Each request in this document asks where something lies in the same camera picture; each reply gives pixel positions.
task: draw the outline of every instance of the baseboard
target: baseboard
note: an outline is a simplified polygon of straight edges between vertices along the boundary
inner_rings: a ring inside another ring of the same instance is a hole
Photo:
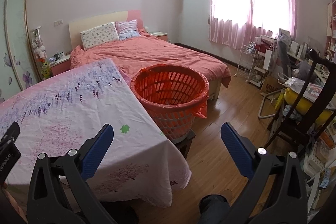
[[[182,43],[174,43],[174,45],[177,45],[177,46],[180,46],[180,47],[183,47],[183,48],[188,48],[188,49],[190,49],[190,50],[194,50],[194,51],[196,51],[196,52],[201,52],[201,53],[210,55],[210,56],[212,56],[212,57],[214,57],[214,58],[217,58],[218,60],[220,60],[220,61],[222,61],[222,62],[224,62],[224,63],[228,63],[229,65],[235,66],[236,68],[238,67],[238,64],[237,64],[237,63],[234,63],[234,62],[232,62],[232,61],[230,61],[230,60],[227,60],[227,59],[225,59],[225,58],[223,58],[223,57],[220,57],[220,56],[218,56],[218,55],[212,54],[212,53],[210,53],[210,52],[206,52],[206,51],[203,51],[203,50],[200,50],[200,49],[198,49],[198,48],[194,48],[194,47],[191,47],[191,46],[182,44]]]

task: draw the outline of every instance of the wall socket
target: wall socket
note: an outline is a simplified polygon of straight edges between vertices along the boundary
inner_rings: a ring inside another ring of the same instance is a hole
[[[63,19],[54,22],[54,27],[63,24]]]

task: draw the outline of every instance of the pink tablecloth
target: pink tablecloth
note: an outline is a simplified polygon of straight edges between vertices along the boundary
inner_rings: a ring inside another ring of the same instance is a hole
[[[57,75],[5,101],[0,105],[0,137],[14,121],[21,128],[16,146],[22,156],[7,182],[24,208],[38,154],[52,157],[78,149],[106,123],[115,137],[88,180],[100,200],[141,198],[168,207],[172,188],[183,189],[191,176],[182,154],[160,132],[110,59]]]

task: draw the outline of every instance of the bed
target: bed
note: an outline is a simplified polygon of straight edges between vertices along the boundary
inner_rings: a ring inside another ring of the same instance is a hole
[[[134,19],[138,20],[140,37],[108,42],[86,51],[82,49],[80,32],[110,22]],[[116,12],[74,21],[69,23],[69,31],[73,48],[71,68],[110,58],[132,78],[140,69],[155,64],[185,65],[205,75],[209,80],[209,98],[213,100],[218,98],[221,85],[228,87],[231,81],[229,68],[220,60],[170,44],[146,33],[139,10]]]

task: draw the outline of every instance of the shoe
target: shoe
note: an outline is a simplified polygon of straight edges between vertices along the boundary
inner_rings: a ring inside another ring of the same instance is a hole
[[[230,203],[233,200],[233,194],[232,191],[229,189],[224,190],[223,192],[220,193],[220,195],[222,195],[228,203]]]

